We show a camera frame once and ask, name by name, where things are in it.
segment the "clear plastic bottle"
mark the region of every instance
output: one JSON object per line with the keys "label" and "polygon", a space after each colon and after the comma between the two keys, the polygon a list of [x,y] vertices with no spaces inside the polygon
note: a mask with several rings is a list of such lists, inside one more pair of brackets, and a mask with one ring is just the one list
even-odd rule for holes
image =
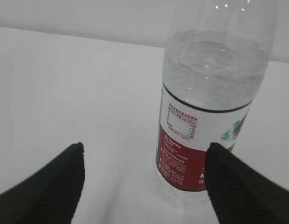
{"label": "clear plastic bottle", "polygon": [[276,0],[182,0],[169,34],[155,177],[182,208],[208,201],[205,151],[232,150],[270,58]]}

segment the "bottle label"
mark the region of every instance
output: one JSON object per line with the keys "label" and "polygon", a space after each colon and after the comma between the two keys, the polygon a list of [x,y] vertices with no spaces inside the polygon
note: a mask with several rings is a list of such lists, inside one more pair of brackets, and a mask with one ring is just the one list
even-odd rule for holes
{"label": "bottle label", "polygon": [[250,104],[211,111],[184,102],[163,86],[156,165],[172,186],[203,191],[205,155],[212,142],[232,151]]}

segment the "white label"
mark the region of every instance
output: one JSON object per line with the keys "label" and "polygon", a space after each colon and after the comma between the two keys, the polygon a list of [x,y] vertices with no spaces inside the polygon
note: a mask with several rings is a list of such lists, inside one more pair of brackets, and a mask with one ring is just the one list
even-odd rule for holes
{"label": "white label", "polygon": [[178,101],[163,87],[160,124],[181,145],[206,151],[211,142],[235,144],[250,105],[231,112],[208,111]]}

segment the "white wall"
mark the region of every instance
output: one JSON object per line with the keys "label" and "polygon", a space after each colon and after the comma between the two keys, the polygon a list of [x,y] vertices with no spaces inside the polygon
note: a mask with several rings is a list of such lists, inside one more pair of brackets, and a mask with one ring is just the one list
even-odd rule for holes
{"label": "white wall", "polygon": [[[0,0],[0,26],[164,46],[178,0]],[[289,0],[278,0],[273,60],[289,62]]]}

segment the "textured black surface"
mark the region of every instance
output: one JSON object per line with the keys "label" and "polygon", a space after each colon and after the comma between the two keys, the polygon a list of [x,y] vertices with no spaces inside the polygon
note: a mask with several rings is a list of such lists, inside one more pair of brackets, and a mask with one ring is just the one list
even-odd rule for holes
{"label": "textured black surface", "polygon": [[221,224],[289,224],[289,191],[220,144],[206,153],[205,182]]}
{"label": "textured black surface", "polygon": [[83,145],[78,143],[0,195],[0,224],[70,224],[83,184]]}

